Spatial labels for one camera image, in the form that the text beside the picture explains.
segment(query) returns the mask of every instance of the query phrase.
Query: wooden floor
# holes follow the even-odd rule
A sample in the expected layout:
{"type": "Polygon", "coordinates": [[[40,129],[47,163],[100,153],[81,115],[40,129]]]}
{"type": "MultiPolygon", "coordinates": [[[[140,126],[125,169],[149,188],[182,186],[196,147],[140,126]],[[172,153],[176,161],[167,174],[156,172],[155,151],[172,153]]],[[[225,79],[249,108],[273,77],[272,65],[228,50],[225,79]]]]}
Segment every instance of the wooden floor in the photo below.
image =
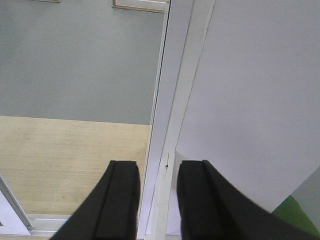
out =
{"type": "Polygon", "coordinates": [[[148,125],[0,116],[0,173],[27,213],[70,215],[110,160],[137,161],[143,174],[149,130],[148,125]]]}

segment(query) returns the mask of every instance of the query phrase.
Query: white door frame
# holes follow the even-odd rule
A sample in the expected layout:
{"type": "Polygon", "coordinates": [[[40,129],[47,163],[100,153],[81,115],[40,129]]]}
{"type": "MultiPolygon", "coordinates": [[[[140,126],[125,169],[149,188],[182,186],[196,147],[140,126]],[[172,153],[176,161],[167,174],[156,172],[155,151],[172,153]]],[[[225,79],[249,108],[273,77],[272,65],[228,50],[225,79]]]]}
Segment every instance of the white door frame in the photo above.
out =
{"type": "Polygon", "coordinates": [[[171,186],[176,183],[173,179],[177,167],[176,146],[214,5],[215,0],[171,2],[166,31],[162,33],[163,54],[158,64],[159,85],[154,101],[138,239],[169,238],[167,222],[171,186]]]}

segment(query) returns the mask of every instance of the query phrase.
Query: green object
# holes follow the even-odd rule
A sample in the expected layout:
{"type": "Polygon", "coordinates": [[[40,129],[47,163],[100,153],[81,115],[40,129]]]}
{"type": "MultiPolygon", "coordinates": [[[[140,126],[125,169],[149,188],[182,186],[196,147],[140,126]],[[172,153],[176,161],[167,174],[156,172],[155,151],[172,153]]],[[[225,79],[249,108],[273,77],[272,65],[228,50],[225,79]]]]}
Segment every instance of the green object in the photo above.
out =
{"type": "Polygon", "coordinates": [[[290,195],[272,213],[283,221],[299,228],[315,237],[320,233],[312,221],[301,209],[299,203],[290,195]]]}

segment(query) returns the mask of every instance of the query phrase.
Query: white wall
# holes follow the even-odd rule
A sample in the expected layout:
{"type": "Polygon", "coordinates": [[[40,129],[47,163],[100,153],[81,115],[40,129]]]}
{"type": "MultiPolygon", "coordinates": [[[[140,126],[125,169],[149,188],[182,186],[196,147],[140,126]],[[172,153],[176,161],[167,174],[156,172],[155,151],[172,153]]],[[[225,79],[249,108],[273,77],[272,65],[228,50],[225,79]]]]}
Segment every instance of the white wall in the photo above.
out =
{"type": "Polygon", "coordinates": [[[292,196],[320,231],[320,167],[292,193],[292,196]]]}
{"type": "Polygon", "coordinates": [[[149,124],[162,13],[0,1],[0,115],[149,124]]]}
{"type": "Polygon", "coordinates": [[[217,0],[176,148],[267,211],[320,165],[319,10],[217,0]]]}

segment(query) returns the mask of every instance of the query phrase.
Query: gray wall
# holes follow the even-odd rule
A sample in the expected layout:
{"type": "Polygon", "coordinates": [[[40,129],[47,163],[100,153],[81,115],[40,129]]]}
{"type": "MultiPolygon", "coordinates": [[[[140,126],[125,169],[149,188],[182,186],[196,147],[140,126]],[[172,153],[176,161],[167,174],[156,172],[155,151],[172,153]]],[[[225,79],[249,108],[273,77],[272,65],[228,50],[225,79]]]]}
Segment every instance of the gray wall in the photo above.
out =
{"type": "Polygon", "coordinates": [[[320,167],[292,193],[292,196],[320,231],[320,167]]]}
{"type": "Polygon", "coordinates": [[[149,124],[163,14],[0,1],[0,115],[149,124]]]}

